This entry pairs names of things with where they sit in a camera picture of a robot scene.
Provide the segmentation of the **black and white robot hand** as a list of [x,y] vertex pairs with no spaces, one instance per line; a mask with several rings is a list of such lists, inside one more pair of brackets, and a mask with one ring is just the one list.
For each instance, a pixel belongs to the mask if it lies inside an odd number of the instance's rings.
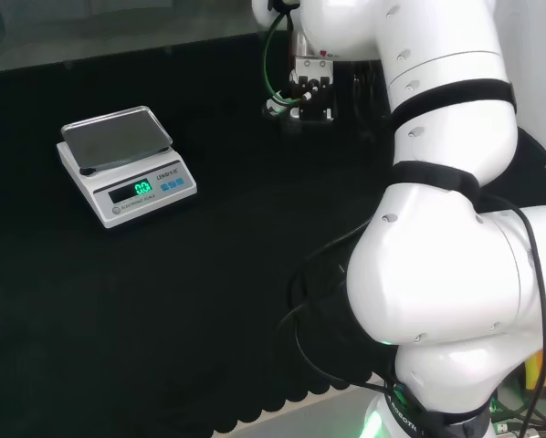
[[331,60],[295,57],[288,86],[277,99],[266,100],[262,113],[286,130],[330,126],[336,112],[333,79]]

